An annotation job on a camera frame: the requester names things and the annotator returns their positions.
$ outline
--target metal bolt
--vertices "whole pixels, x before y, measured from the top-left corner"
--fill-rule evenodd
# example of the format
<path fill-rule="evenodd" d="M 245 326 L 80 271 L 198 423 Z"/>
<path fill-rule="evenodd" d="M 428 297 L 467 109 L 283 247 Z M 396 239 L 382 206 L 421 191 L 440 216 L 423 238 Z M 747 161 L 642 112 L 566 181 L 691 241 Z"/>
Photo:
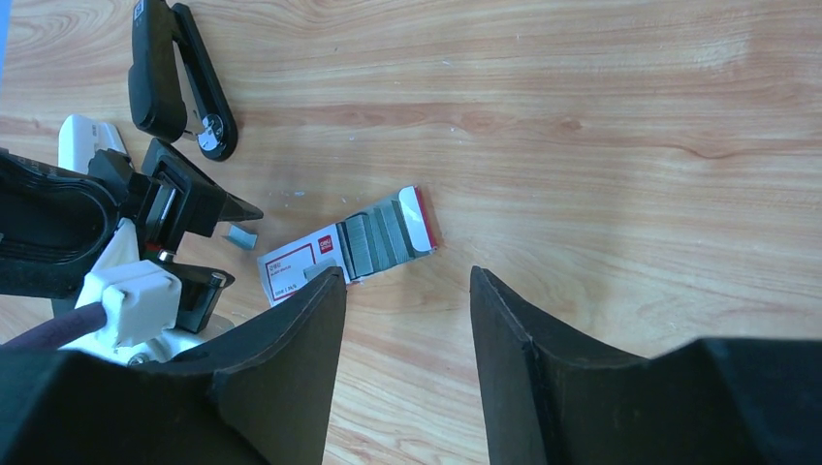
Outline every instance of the metal bolt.
<path fill-rule="evenodd" d="M 157 254 L 157 260 L 163 262 L 164 264 L 172 264 L 174 262 L 174 257 L 176 254 L 169 250 L 161 250 L 159 254 Z"/>
<path fill-rule="evenodd" d="M 147 361 L 151 361 L 151 357 L 140 352 L 139 354 L 132 356 L 129 358 L 127 363 L 128 366 L 140 365 L 142 363 L 146 363 Z"/>
<path fill-rule="evenodd" d="M 228 280 L 229 280 L 229 278 L 227 278 L 226 275 L 223 274 L 223 273 L 220 273 L 218 271 L 214 271 L 213 273 L 211 273 L 211 285 L 212 286 L 216 286 L 218 288 L 225 287 L 226 281 L 228 281 Z"/>

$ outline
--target white 3d printed part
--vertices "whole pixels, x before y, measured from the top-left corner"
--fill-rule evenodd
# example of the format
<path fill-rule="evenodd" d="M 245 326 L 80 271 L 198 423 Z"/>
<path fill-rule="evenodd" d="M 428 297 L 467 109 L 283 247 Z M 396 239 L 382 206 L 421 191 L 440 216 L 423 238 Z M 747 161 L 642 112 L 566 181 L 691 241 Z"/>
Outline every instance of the white 3d printed part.
<path fill-rule="evenodd" d="M 64 170 L 88 174 L 88 163 L 94 158 L 97 150 L 109 148 L 128 155 L 120 133 L 113 124 L 72 114 L 60 128 L 57 166 Z"/>

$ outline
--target open stapler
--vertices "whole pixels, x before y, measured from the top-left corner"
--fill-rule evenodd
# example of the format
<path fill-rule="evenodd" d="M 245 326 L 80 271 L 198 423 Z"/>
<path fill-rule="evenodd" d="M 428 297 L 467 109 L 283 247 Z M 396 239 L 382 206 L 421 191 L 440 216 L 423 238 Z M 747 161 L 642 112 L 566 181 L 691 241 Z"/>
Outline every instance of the open stapler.
<path fill-rule="evenodd" d="M 196 140 L 211 160 L 228 159 L 237 147 L 237 123 L 191 10 L 140 0 L 133 18 L 128 88 L 134 124 L 168 143 Z"/>

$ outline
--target silver metal part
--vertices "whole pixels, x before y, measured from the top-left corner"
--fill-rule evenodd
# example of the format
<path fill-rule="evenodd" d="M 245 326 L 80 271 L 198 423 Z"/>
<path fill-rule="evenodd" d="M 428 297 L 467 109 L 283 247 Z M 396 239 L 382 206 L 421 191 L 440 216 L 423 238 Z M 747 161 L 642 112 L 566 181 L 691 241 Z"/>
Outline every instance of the silver metal part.
<path fill-rule="evenodd" d="M 223 120 L 218 114 L 208 114 L 203 118 L 205 130 L 197 135 L 202 150 L 213 150 L 223 138 Z"/>
<path fill-rule="evenodd" d="M 416 258 L 399 201 L 380 201 L 344 224 L 343 259 L 355 279 Z"/>
<path fill-rule="evenodd" d="M 197 108 L 197 100 L 194 98 L 194 91 L 191 88 L 191 81 L 188 80 L 188 73 L 185 69 L 185 63 L 182 61 L 182 55 L 179 52 L 177 42 L 174 45 L 174 63 L 177 67 L 177 80 L 180 84 L 180 96 L 182 102 L 185 104 L 186 122 L 185 129 L 182 136 L 189 140 L 197 140 L 197 136 L 202 134 L 206 128 L 203 126 L 203 117 L 200 116 L 200 110 Z"/>
<path fill-rule="evenodd" d="M 140 354 L 137 354 L 137 355 L 132 356 L 131 358 L 129 358 L 129 361 L 128 361 L 127 364 L 128 364 L 128 366 L 134 366 L 134 365 L 140 365 L 142 363 L 146 363 L 148 361 L 151 361 L 151 358 L 146 354 L 140 353 Z"/>
<path fill-rule="evenodd" d="M 216 285 L 218 288 L 224 287 L 228 279 L 229 278 L 223 273 L 219 273 L 217 271 L 211 273 L 211 284 Z"/>
<path fill-rule="evenodd" d="M 145 228 L 148 232 L 149 242 L 154 242 L 160 235 L 163 224 L 169 217 L 175 197 L 176 189 L 174 187 L 169 184 L 160 186 L 157 196 L 154 198 L 154 203 L 148 210 L 148 216 L 145 218 Z"/>
<path fill-rule="evenodd" d="M 176 254 L 169 250 L 161 250 L 159 254 L 157 254 L 157 260 L 163 262 L 164 264 L 172 264 L 174 262 L 174 257 Z"/>
<path fill-rule="evenodd" d="M 254 250 L 254 247 L 257 245 L 257 235 L 238 225 L 231 225 L 229 227 L 229 234 L 224 237 L 243 250 Z"/>

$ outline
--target black plastic part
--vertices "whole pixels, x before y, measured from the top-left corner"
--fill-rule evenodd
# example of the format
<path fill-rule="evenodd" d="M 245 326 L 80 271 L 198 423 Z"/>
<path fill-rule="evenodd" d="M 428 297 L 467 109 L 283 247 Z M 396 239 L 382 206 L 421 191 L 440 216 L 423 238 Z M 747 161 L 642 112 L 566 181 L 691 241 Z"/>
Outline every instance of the black plastic part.
<path fill-rule="evenodd" d="M 319 464 L 344 320 L 333 268 L 168 363 L 0 350 L 0 463 Z"/>
<path fill-rule="evenodd" d="M 822 343 L 701 339 L 645 359 L 471 273 L 491 464 L 822 463 Z"/>
<path fill-rule="evenodd" d="M 263 211 L 220 188 L 170 144 L 153 139 L 142 162 L 142 172 L 173 185 L 179 194 L 155 245 L 176 251 L 186 232 L 210 237 L 221 221 L 247 221 Z"/>
<path fill-rule="evenodd" d="M 181 38 L 174 13 L 162 0 L 140 0 L 134 7 L 128 89 L 131 118 L 141 131 L 173 142 L 188 115 L 180 92 L 174 41 Z"/>
<path fill-rule="evenodd" d="M 216 138 L 219 143 L 211 150 L 201 148 L 206 158 L 215 162 L 227 160 L 237 149 L 237 139 L 239 129 L 234 120 L 229 102 L 223 93 L 220 79 L 208 57 L 206 44 L 200 36 L 200 30 L 191 14 L 191 9 L 181 3 L 174 4 L 172 10 L 177 15 L 180 30 L 188 44 L 186 49 L 181 48 L 183 62 L 186 64 L 191 88 L 194 90 L 194 98 L 197 100 L 197 107 L 203 117 L 217 115 L 220 117 L 220 124 L 216 126 Z"/>
<path fill-rule="evenodd" d="M 116 228 L 94 178 L 0 149 L 0 295 L 71 298 Z"/>
<path fill-rule="evenodd" d="M 234 284 L 235 277 L 222 269 L 206 266 L 162 262 L 158 265 L 176 276 L 182 284 L 175 328 L 195 334 L 206 329 L 217 300 L 226 288 Z M 215 273 L 223 279 L 215 278 Z"/>

